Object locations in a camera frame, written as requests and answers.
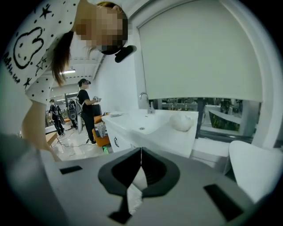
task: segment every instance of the star print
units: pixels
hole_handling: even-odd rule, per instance
[[[39,71],[39,69],[43,69],[43,63],[44,63],[44,61],[46,60],[46,58],[43,58],[43,57],[41,57],[41,60],[39,61],[39,63],[36,65],[37,66],[37,69],[36,69],[36,74],[37,74],[37,72]]]
[[[30,85],[30,81],[31,81],[31,78],[27,78],[27,82],[24,84],[24,86],[26,86],[25,89],[27,88],[27,86]]]
[[[40,17],[44,16],[44,19],[46,19],[46,15],[47,15],[48,13],[51,13],[51,12],[52,12],[52,11],[49,11],[49,10],[48,10],[49,7],[50,7],[50,5],[48,5],[46,9],[45,9],[44,7],[42,7],[42,14],[41,14]]]

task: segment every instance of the tissue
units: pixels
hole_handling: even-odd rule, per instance
[[[175,130],[186,132],[194,125],[194,121],[186,115],[175,114],[170,117],[170,125]]]

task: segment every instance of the black pants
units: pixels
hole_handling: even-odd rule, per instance
[[[55,123],[55,128],[57,129],[57,132],[59,134],[59,136],[61,135],[61,133],[64,133],[64,129],[63,129],[63,126],[61,124],[61,122],[58,120],[57,117],[55,117],[54,119],[54,123]]]
[[[94,129],[94,118],[90,115],[85,114],[84,112],[81,113],[81,117],[84,120],[85,123],[85,127],[87,129],[88,132],[88,137],[89,140],[94,143],[94,138],[93,138],[93,134],[92,134],[92,130]]]
[[[74,128],[77,128],[75,120],[72,120],[72,119],[71,119],[71,121],[72,121],[73,127],[74,127]]]

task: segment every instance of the white chair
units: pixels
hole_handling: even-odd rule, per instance
[[[229,155],[237,184],[254,203],[273,191],[283,169],[283,153],[280,150],[266,150],[233,141]]]

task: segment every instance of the white t-shirt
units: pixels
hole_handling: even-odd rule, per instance
[[[0,62],[0,132],[20,131],[30,100],[47,104],[54,78],[42,74],[57,43],[72,29],[79,1],[45,0],[14,33]]]

